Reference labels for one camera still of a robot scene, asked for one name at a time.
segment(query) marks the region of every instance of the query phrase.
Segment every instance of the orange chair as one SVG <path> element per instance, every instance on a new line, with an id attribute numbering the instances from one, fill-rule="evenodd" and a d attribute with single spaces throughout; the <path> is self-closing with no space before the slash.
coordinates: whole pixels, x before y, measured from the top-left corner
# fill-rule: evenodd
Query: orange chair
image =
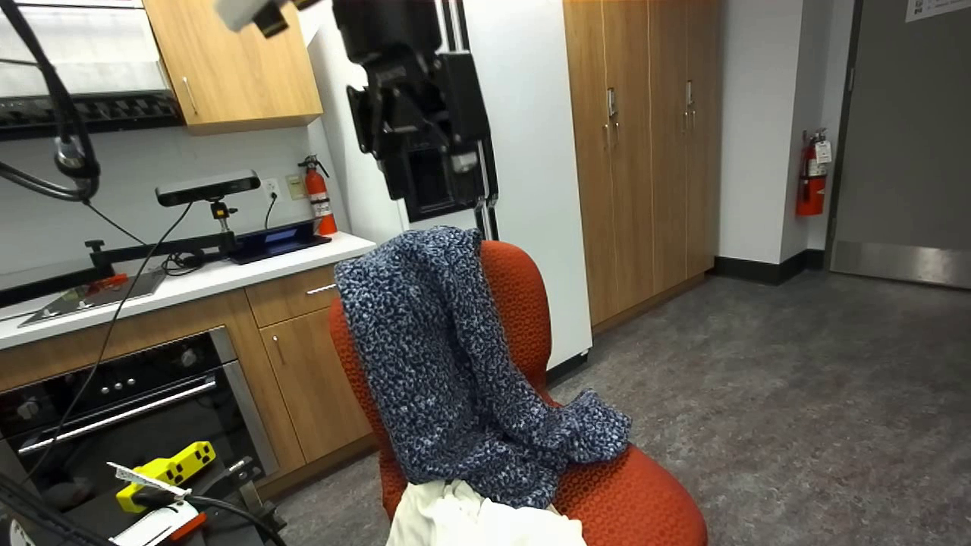
<path id="1" fill-rule="evenodd" d="M 536 264 L 511 242 L 482 242 L 482 270 L 505 330 L 511 354 L 525 380 L 546 393 L 549 306 Z M 331 337 L 351 390 L 379 446 L 381 502 L 387 518 L 405 487 L 384 426 L 366 390 L 359 348 L 340 301 L 331 306 Z M 608 463 L 567 466 L 555 510 L 582 521 L 588 546 L 701 546 L 706 529 L 688 490 L 640 448 Z"/>

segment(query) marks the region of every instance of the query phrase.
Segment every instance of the carpet floor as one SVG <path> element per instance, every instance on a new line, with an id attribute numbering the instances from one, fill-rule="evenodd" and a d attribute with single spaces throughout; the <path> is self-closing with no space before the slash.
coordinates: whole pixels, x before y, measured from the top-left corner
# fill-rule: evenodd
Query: carpet floor
<path id="1" fill-rule="evenodd" d="M 557 380 L 632 416 L 711 544 L 971 544 L 971 295 L 706 279 Z M 379 546 L 375 457 L 280 502 L 293 546 Z"/>

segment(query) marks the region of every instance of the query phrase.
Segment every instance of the red fire extinguisher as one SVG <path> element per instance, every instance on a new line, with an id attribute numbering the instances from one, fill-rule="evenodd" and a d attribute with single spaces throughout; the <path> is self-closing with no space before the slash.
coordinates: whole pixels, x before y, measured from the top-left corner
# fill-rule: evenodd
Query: red fire extinguisher
<path id="1" fill-rule="evenodd" d="M 825 132 L 805 132 L 805 146 L 798 153 L 798 197 L 794 197 L 794 215 L 798 219 L 817 219 L 825 205 L 825 175 L 830 163 L 830 148 Z"/>
<path id="2" fill-rule="evenodd" d="M 308 215 L 313 215 L 313 234 L 318 238 L 326 238 L 331 234 L 336 234 L 336 219 L 326 194 L 326 169 L 314 155 L 305 155 L 299 166 L 304 166 L 304 188 L 305 188 Z"/>

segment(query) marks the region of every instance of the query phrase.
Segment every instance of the countertop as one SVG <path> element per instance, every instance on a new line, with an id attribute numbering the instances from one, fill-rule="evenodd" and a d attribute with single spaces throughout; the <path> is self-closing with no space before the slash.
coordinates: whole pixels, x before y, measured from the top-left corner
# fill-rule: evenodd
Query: countertop
<path id="1" fill-rule="evenodd" d="M 351 234 L 336 234 L 324 246 L 313 246 L 313 250 L 299 250 L 299 251 L 289 251 L 289 254 L 276 254 L 276 257 L 263 257 L 263 261 L 251 261 L 251 264 L 212 261 L 203 270 L 195 270 L 188 276 L 164 279 L 153 295 L 129 296 L 122 309 L 122 317 L 178 306 L 188 301 L 224 295 L 224 290 L 259 286 L 259 282 L 271 282 L 271 279 L 304 272 L 313 267 L 336 264 L 336 261 L 347 261 L 354 254 L 366 254 L 371 250 L 372 250 L 371 238 L 361 238 Z M 35 340 L 60 337 L 69 330 L 106 325 L 114 309 L 119 309 L 114 302 L 106 302 L 106 306 L 69 313 L 69 314 L 25 325 L 25 326 L 18 326 L 18 325 L 28 314 L 0 317 L 0 352 L 13 348 L 13 346 L 28 346 Z"/>

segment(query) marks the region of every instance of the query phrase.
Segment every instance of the chair backrest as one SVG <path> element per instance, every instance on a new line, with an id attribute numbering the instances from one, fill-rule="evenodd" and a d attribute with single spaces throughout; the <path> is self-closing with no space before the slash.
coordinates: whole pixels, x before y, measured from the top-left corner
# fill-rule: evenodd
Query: chair backrest
<path id="1" fill-rule="evenodd" d="M 525 380 L 546 396 L 546 360 L 549 360 L 549 302 L 539 267 L 520 246 L 486 238 L 478 246 L 482 272 L 490 287 L 511 354 Z M 372 406 L 351 330 L 347 325 L 340 301 L 331 306 L 331 340 L 343 373 L 371 423 L 379 448 L 381 505 L 387 518 L 405 487 L 393 461 L 384 426 Z"/>

